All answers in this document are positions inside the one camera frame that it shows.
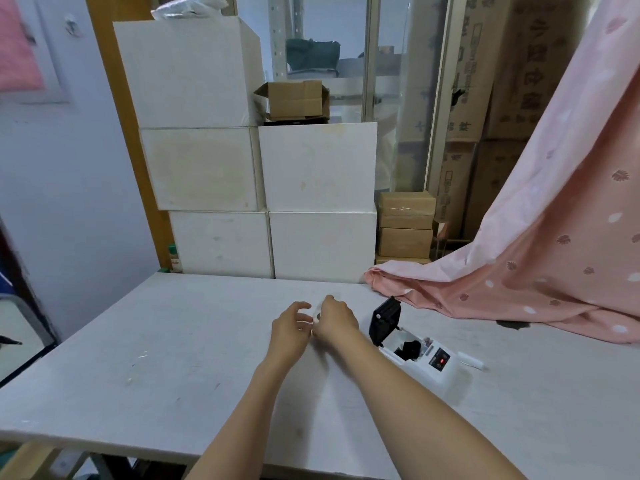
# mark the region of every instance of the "dark green cloth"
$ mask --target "dark green cloth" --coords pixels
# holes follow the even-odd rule
[[[338,42],[287,39],[287,64],[292,71],[335,69],[339,59],[340,44]]]

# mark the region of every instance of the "forearm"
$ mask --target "forearm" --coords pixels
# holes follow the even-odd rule
[[[356,331],[336,348],[404,480],[522,479],[478,430]]]
[[[259,478],[271,414],[287,371],[268,361],[256,368],[244,396],[189,473],[188,480]]]

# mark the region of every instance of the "open printer lid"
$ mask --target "open printer lid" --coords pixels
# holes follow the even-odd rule
[[[369,336],[373,345],[380,347],[400,323],[400,302],[393,296],[377,307],[371,317]]]

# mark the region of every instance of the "tabletop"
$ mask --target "tabletop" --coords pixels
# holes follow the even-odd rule
[[[337,294],[366,331],[365,285],[158,273],[0,390],[0,439],[180,461],[200,455],[292,301]],[[403,304],[400,325],[485,362],[446,397],[530,479],[640,471],[640,349]],[[355,384],[311,344],[280,391],[266,462],[399,478]]]

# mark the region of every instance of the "plastic bag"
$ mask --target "plastic bag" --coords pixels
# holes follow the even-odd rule
[[[220,10],[228,5],[226,0],[173,0],[151,10],[151,16],[156,20],[210,18],[221,16]]]

